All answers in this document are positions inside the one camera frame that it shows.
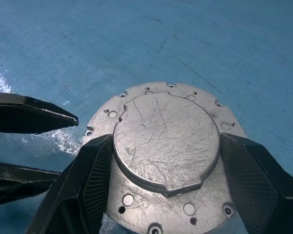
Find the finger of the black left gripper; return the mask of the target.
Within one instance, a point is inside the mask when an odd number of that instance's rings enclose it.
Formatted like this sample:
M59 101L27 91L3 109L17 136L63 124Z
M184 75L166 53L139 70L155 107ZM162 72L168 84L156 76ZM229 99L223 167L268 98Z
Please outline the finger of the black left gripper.
M0 162L0 205L46 192L60 174Z
M32 97L0 93L0 132L41 134L79 125L74 114Z

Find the silver motor cover circuit board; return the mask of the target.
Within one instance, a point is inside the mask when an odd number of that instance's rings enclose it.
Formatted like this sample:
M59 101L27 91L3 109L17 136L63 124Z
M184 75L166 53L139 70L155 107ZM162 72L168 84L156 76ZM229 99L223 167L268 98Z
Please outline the silver motor cover circuit board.
M186 84L145 83L115 95L83 142L112 136L106 214L137 234L219 234L235 215L220 135L246 134L214 95Z

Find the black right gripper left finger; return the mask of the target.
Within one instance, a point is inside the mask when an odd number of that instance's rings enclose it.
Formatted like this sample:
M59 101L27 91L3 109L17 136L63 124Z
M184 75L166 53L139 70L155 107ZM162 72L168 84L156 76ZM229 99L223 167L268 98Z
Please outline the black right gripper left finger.
M107 208L112 135L82 146L55 179L25 234L99 234Z

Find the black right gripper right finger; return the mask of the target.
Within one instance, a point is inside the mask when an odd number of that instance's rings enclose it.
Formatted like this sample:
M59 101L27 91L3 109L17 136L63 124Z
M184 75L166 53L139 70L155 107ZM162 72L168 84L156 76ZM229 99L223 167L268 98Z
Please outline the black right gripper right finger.
M248 234L293 234L293 177L261 144L224 134L221 158Z

